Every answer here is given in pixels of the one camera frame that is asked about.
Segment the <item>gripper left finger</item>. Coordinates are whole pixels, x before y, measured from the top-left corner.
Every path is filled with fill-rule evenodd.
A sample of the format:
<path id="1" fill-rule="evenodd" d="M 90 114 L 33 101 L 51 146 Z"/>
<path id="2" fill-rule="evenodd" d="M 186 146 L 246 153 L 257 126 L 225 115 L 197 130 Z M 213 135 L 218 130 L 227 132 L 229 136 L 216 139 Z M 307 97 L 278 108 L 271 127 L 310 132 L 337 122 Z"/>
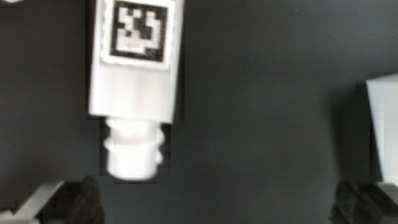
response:
<path id="1" fill-rule="evenodd" d="M 1 212 L 1 224 L 104 224 L 95 179 L 44 183 L 17 210 Z"/>

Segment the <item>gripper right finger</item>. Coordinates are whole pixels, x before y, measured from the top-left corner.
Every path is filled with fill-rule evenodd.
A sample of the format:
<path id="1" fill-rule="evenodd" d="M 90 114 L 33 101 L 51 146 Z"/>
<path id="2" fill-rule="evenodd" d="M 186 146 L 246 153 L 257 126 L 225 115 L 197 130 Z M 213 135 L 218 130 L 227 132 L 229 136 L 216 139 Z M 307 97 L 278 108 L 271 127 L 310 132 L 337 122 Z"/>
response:
<path id="1" fill-rule="evenodd" d="M 332 224 L 398 224 L 398 186 L 342 180 L 328 219 Z"/>

